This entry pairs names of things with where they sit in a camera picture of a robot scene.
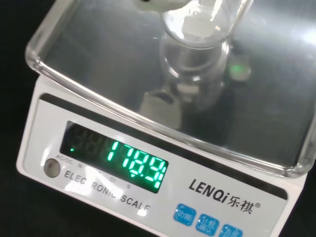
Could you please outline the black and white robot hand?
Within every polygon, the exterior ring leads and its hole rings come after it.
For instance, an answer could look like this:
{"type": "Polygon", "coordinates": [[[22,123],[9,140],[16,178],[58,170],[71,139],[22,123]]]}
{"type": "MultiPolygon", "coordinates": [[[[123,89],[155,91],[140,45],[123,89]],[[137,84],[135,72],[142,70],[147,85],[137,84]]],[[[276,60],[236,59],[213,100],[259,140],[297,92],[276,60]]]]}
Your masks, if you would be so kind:
{"type": "Polygon", "coordinates": [[[135,0],[134,4],[143,11],[167,12],[187,5],[190,0],[135,0]]]}

